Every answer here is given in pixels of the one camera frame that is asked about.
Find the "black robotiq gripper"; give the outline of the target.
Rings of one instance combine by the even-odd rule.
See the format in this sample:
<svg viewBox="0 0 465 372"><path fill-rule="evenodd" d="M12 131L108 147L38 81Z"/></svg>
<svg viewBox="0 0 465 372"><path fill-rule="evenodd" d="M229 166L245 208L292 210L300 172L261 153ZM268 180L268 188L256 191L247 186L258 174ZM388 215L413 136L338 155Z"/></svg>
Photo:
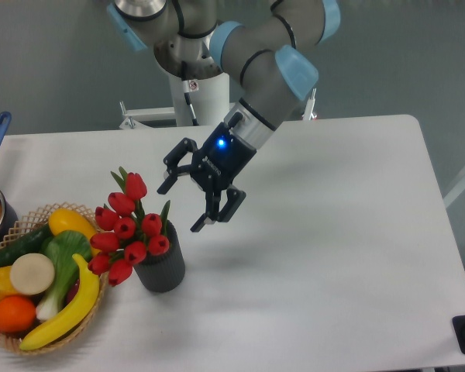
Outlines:
<svg viewBox="0 0 465 372"><path fill-rule="evenodd" d="M181 175L190 174L205 193L205 212L191 231L198 233L205 225L229 222L246 198L246 192L231 183L256 152L221 122L200 148L194 140L183 138L166 155L163 162L167 169L157 193L165 195ZM188 153L193 153L191 163L180 166ZM226 203L219 208L223 190L226 190Z"/></svg>

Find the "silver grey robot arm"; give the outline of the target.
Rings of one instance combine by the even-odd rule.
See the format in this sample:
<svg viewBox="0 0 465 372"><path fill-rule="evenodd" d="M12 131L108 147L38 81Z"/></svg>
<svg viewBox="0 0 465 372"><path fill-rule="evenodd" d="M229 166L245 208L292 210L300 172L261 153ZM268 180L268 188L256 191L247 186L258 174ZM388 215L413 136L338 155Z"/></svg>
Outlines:
<svg viewBox="0 0 465 372"><path fill-rule="evenodd" d="M194 231L228 222L246 194L234 178L295 107L312 92L319 74L302 55L339 28L335 1L272 1L270 18L249 28L219 22L214 1L112 1L108 12L136 49L171 47L170 68L183 81L228 74L243 88L208 139L183 139L164 158L165 194L181 175L205 193L205 212Z"/></svg>

